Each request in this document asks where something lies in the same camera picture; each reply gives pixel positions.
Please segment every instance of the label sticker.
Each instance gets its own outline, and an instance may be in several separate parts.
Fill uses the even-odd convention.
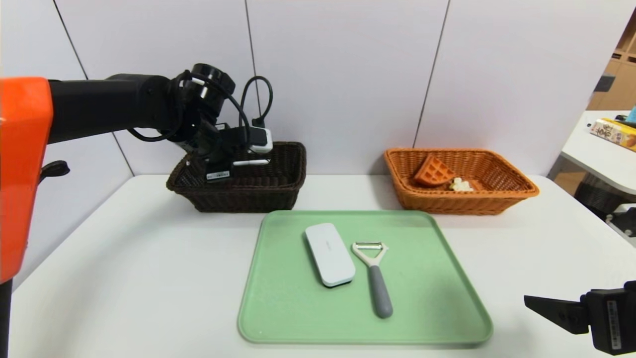
[[[621,329],[618,324],[616,301],[607,302],[607,318],[609,320],[609,336],[612,338],[612,349],[621,349]]]
[[[217,171],[216,173],[207,173],[205,175],[205,179],[213,180],[213,179],[227,178],[229,176],[230,176],[230,171],[229,170]]]

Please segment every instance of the white wall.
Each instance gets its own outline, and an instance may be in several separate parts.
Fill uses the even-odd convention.
[[[545,175],[634,0],[451,0],[417,147],[499,152]]]
[[[243,0],[57,0],[69,35],[91,79],[117,73],[173,78],[198,62],[228,73],[240,100],[254,76]],[[246,113],[257,117],[256,91]],[[229,101],[220,120],[238,124]],[[156,136],[154,130],[140,131]],[[185,155],[173,143],[146,143],[128,132],[116,136],[135,175],[170,173]]]
[[[50,0],[2,0],[4,75],[84,79]],[[112,134],[48,145],[45,164],[68,162],[71,172],[45,179],[36,195],[29,246],[14,288],[110,196],[132,177]]]
[[[447,4],[247,0],[267,126],[305,144],[308,173],[378,173],[413,145]]]

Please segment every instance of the green tray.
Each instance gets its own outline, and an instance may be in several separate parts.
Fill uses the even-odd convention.
[[[347,248],[382,241],[380,268],[394,313],[378,318],[367,267],[332,289],[318,276],[304,232],[331,222]],[[492,321],[435,220],[421,211],[275,211],[261,224],[238,329],[254,343],[462,344],[492,335]]]

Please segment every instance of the white rectangular case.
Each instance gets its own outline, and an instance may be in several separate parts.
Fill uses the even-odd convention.
[[[354,279],[356,267],[333,224],[310,226],[305,229],[305,234],[325,286],[334,287]]]

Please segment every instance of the brown wicker basket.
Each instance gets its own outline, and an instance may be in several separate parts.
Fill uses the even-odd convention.
[[[454,192],[448,185],[433,188],[419,186],[413,176],[428,154],[443,161],[464,180],[473,192]],[[428,213],[495,215],[539,189],[499,154],[482,149],[410,149],[395,148],[384,153],[397,198],[405,209]]]
[[[198,211],[206,213],[289,210],[305,182],[305,147],[297,142],[274,142],[272,151],[265,157],[271,160],[268,165],[239,166],[234,169],[232,179],[206,183],[203,163],[186,155],[170,174],[166,186],[190,200]],[[263,157],[241,154],[236,160],[259,158]]]

